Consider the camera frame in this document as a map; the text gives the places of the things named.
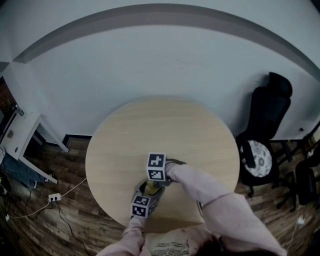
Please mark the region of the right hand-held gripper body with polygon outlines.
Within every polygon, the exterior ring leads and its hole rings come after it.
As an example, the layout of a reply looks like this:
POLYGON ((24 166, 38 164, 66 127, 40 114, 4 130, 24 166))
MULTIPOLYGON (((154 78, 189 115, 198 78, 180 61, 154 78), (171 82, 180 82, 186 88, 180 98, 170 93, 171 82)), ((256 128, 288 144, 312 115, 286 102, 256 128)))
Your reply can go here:
POLYGON ((147 180, 153 182, 155 187, 169 186, 172 180, 166 175, 166 165, 171 163, 186 165, 183 161, 167 158, 164 152, 150 152, 146 162, 147 180))

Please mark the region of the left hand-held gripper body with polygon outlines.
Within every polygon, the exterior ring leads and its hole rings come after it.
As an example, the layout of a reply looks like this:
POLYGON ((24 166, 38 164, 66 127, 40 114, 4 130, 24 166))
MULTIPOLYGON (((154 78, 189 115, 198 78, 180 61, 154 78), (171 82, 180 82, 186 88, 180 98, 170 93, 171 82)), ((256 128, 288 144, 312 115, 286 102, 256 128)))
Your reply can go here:
POLYGON ((157 208, 165 187, 149 189, 147 186, 135 188, 131 200, 131 217, 149 217, 157 208))

